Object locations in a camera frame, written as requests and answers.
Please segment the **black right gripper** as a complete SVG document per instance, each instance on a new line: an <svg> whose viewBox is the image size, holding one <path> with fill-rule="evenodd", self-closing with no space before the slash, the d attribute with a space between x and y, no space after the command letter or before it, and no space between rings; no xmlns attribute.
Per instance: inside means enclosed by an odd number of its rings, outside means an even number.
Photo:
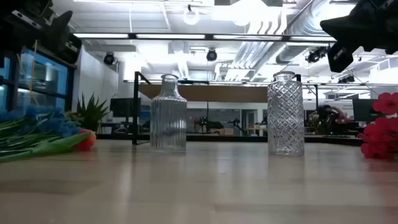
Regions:
<svg viewBox="0 0 398 224"><path fill-rule="evenodd" d="M397 0L361 0L348 16L320 22L336 43L330 52L354 52L359 47L370 52L384 49L397 52Z"/></svg>

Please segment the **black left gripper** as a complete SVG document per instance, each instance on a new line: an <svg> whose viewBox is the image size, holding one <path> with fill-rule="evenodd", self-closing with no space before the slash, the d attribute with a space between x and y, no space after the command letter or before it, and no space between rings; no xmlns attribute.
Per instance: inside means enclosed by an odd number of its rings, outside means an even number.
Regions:
<svg viewBox="0 0 398 224"><path fill-rule="evenodd" d="M42 33L44 47L65 47L73 11L56 16L52 6L52 0L1 0L1 51L19 52Z"/></svg>

